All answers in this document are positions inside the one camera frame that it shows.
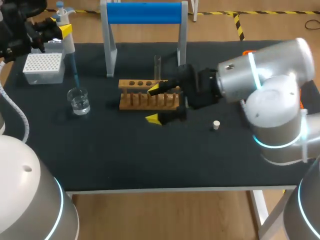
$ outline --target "wooden test tube rack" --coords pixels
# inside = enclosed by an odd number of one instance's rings
[[[133,93],[127,89],[148,90],[159,81],[156,80],[119,80],[118,87],[122,89],[120,110],[166,110],[173,111],[179,106],[177,93],[164,93],[151,96],[149,93]]]

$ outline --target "blue bar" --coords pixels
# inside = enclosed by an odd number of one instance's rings
[[[110,2],[109,24],[181,24],[181,2]]]

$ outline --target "black table mat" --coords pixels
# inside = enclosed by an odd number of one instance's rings
[[[215,68],[245,50],[277,41],[194,42],[187,45],[187,63]],[[119,79],[153,79],[154,55],[162,56],[161,77],[173,77],[175,43],[120,43],[114,78],[106,78],[102,44],[76,44],[80,84],[88,90],[91,111],[70,114],[67,92],[74,87],[68,59],[64,82],[28,85],[25,57],[13,65],[5,85],[8,95],[30,123],[27,144],[66,191],[255,187],[297,185],[309,164],[272,165],[260,156],[238,103],[223,100],[197,111],[188,121],[161,127],[147,123],[153,112],[119,111]],[[302,88],[309,113],[320,112],[320,96],[311,81]],[[22,138],[23,123],[0,99],[6,135]],[[218,131],[210,131],[214,120]]]

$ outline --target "wooden floor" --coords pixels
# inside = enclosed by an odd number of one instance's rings
[[[65,0],[75,9],[97,10],[98,1]],[[200,12],[212,11],[317,11],[318,0],[199,0]],[[50,16],[43,13],[34,19]],[[241,15],[245,39],[286,40],[303,37],[311,46],[315,82],[320,87],[320,30],[305,29],[305,22],[319,15]],[[71,17],[73,37],[78,43],[101,43],[98,15]],[[175,25],[113,25],[117,42],[176,42]],[[239,41],[234,19],[226,15],[199,15],[188,22],[188,41]],[[1,79],[6,78],[6,67]],[[279,190],[264,191],[268,210],[280,199]],[[247,193],[179,192],[110,195],[78,195],[80,240],[255,240],[257,233]],[[273,240],[284,240],[280,231]]]

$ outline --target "yellow black tape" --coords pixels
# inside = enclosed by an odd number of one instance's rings
[[[240,41],[246,40],[244,31],[242,30],[242,27],[240,24],[239,14],[233,14],[233,19],[234,19],[234,23],[235,23]]]
[[[204,11],[198,15],[233,15],[233,14],[320,14],[320,11]]]
[[[56,9],[46,9],[45,12],[55,13]],[[79,14],[100,14],[100,11],[75,10]],[[320,11],[203,11],[198,15],[233,15],[233,14],[320,14]]]

